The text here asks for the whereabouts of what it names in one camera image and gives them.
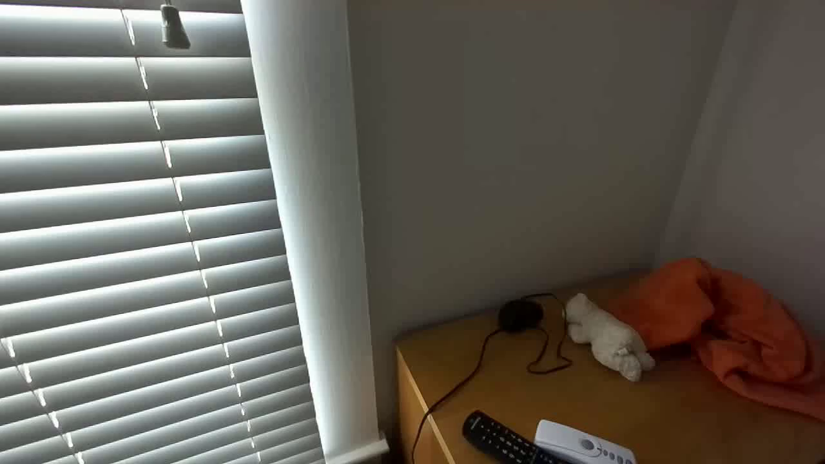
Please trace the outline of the white fluffy toy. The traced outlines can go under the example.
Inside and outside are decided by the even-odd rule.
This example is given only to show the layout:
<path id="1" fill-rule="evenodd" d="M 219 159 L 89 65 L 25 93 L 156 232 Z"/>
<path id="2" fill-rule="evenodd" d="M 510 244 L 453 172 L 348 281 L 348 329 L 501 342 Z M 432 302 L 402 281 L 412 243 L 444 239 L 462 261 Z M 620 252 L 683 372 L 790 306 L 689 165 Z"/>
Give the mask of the white fluffy toy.
<path id="1" fill-rule="evenodd" d="M 625 376 L 639 381 L 655 369 L 644 339 L 635 328 L 602 309 L 589 294 L 575 294 L 566 303 L 568 336 L 578 346 L 589 346 L 594 357 Z"/>

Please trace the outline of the black round device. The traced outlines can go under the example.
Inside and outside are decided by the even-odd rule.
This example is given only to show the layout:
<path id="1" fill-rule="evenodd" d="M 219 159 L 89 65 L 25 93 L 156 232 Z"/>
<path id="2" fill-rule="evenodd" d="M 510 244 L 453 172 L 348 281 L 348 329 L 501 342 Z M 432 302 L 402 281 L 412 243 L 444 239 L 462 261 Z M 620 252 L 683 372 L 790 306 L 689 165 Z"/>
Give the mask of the black round device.
<path id="1" fill-rule="evenodd" d="M 497 311 L 497 328 L 506 332 L 524 332 L 540 328 L 545 319 L 545 309 L 531 298 L 506 302 Z"/>

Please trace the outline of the black remote control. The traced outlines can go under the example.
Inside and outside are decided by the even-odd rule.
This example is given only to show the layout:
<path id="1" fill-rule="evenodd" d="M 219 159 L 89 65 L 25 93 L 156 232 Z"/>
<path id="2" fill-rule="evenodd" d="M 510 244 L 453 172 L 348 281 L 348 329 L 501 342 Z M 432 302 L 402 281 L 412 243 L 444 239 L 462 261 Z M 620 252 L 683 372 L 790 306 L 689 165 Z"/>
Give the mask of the black remote control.
<path id="1" fill-rule="evenodd" d="M 474 449 L 497 458 L 501 464 L 562 464 L 550 450 L 541 450 L 536 444 L 527 440 L 481 409 L 466 414 L 462 434 Z"/>

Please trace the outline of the white remote control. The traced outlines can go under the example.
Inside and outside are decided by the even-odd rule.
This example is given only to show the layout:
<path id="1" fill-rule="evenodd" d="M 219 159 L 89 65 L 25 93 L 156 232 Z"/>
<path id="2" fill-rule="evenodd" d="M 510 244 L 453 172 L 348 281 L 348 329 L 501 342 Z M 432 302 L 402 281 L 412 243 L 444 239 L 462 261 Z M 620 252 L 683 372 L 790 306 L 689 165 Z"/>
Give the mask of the white remote control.
<path id="1" fill-rule="evenodd" d="M 533 444 L 569 464 L 636 464 L 633 449 L 554 421 L 536 426 Z"/>

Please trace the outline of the white window blinds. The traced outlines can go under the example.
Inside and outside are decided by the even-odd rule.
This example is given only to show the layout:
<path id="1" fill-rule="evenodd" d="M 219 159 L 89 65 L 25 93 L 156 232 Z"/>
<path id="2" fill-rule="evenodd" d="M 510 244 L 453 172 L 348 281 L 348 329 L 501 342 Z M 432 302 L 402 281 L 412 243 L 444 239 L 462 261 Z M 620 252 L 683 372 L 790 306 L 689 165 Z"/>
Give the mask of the white window blinds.
<path id="1" fill-rule="evenodd" d="M 0 464 L 323 464 L 237 0 L 0 0 Z"/>

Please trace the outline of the wooden dresser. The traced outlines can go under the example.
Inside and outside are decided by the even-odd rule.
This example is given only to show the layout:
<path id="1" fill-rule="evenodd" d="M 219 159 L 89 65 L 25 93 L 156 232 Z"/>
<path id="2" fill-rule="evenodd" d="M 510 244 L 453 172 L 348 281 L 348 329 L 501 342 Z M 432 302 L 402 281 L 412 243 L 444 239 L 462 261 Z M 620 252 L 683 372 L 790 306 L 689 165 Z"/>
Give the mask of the wooden dresser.
<path id="1" fill-rule="evenodd" d="M 639 464 L 823 464 L 825 427 L 724 388 L 689 354 L 666 354 L 639 385 L 602 369 L 586 347 L 559 373 L 529 373 L 541 336 L 496 336 L 481 311 L 398 342 L 399 431 L 408 464 L 496 464 L 462 423 L 482 409 L 531 437 L 541 421 L 597 434 Z"/>

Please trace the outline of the orange blanket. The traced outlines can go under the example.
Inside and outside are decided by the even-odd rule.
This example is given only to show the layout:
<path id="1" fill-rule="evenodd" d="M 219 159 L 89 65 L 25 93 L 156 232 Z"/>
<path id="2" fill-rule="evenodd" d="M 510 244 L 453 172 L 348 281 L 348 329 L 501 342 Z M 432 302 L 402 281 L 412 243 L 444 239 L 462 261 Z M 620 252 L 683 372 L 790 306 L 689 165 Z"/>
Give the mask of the orange blanket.
<path id="1" fill-rule="evenodd" d="M 689 346 L 731 391 L 825 421 L 823 346 L 760 284 L 701 258 L 666 263 L 609 302 L 651 350 Z"/>

